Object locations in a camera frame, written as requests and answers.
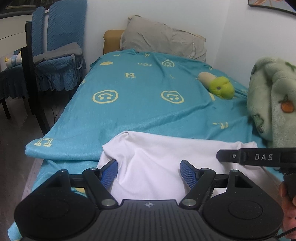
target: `green fleece blanket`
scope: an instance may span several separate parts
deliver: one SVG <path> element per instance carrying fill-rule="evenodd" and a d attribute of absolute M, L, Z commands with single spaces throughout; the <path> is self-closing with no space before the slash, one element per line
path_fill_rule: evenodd
<path fill-rule="evenodd" d="M 259 59 L 251 73 L 247 109 L 272 147 L 296 147 L 296 66 Z"/>

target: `gray pillowcase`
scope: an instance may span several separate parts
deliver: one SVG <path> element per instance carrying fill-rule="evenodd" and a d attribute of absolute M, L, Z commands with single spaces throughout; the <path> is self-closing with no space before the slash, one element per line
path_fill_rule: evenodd
<path fill-rule="evenodd" d="M 138 52 L 152 51 L 177 55 L 205 62 L 205 38 L 152 22 L 138 15 L 129 18 L 120 46 Z"/>

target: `circular pad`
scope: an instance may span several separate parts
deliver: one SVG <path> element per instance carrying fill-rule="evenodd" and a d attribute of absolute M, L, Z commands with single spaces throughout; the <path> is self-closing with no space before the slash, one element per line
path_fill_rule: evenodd
<path fill-rule="evenodd" d="M 234 201 L 228 206 L 231 215 L 239 219 L 255 219 L 262 214 L 262 207 L 249 200 Z"/>
<path fill-rule="evenodd" d="M 28 196 L 15 209 L 21 235 L 34 240 L 71 237 L 85 229 L 94 217 L 95 206 L 88 198 L 55 188 Z"/>
<path fill-rule="evenodd" d="M 205 203 L 203 217 L 217 232 L 230 238 L 260 240 L 277 233 L 283 212 L 267 194 L 235 197 L 223 193 Z"/>

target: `green plush toy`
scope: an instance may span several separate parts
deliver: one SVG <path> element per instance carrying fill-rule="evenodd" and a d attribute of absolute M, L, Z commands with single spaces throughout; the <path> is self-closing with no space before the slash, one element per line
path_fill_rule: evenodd
<path fill-rule="evenodd" d="M 212 94 L 222 99 L 232 99 L 234 96 L 234 88 L 230 80 L 226 77 L 216 77 L 209 72 L 201 72 L 198 75 L 199 81 Z"/>

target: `finger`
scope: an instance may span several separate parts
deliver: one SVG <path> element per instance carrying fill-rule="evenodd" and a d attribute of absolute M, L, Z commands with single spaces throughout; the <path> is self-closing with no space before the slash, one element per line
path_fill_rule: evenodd
<path fill-rule="evenodd" d="M 295 218 L 287 218 L 287 217 L 284 217 L 284 220 L 283 220 L 283 231 L 287 231 L 289 229 L 292 229 L 296 227 L 296 219 Z M 296 239 L 296 231 L 288 234 L 285 236 L 286 238 L 288 239 Z"/>
<path fill-rule="evenodd" d="M 282 182 L 280 185 L 279 185 L 279 195 L 281 197 L 284 197 L 287 195 L 287 188 L 286 188 L 286 185 L 284 182 Z"/>
<path fill-rule="evenodd" d="M 283 209 L 284 216 L 289 218 L 296 217 L 296 206 L 293 205 L 288 196 L 282 198 L 281 208 Z"/>

